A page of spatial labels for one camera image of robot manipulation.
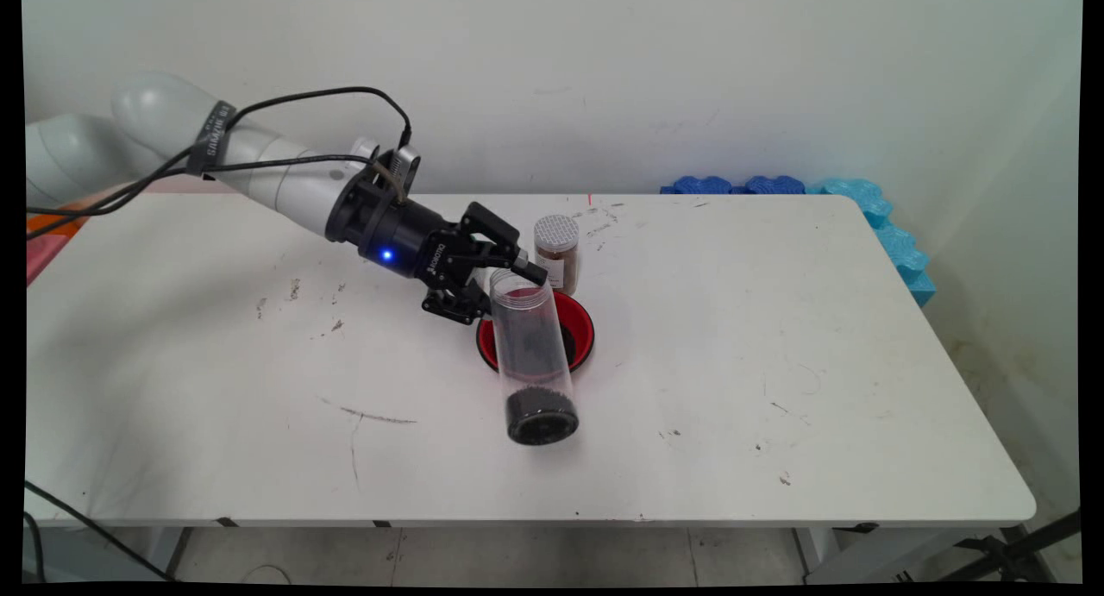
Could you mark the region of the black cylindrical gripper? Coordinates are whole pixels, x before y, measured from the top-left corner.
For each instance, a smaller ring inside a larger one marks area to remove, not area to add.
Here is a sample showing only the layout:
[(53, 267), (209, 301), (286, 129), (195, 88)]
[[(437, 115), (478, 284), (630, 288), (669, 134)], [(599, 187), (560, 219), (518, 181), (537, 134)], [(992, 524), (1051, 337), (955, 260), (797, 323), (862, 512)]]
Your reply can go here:
[(548, 272), (529, 260), (519, 230), (473, 202), (460, 223), (447, 222), (414, 200), (400, 203), (394, 188), (363, 169), (343, 188), (326, 223), (326, 240), (347, 242), (358, 255), (431, 289), (422, 309), (460, 324), (477, 324), (492, 313), (492, 300), (473, 268), (507, 269), (544, 286)]

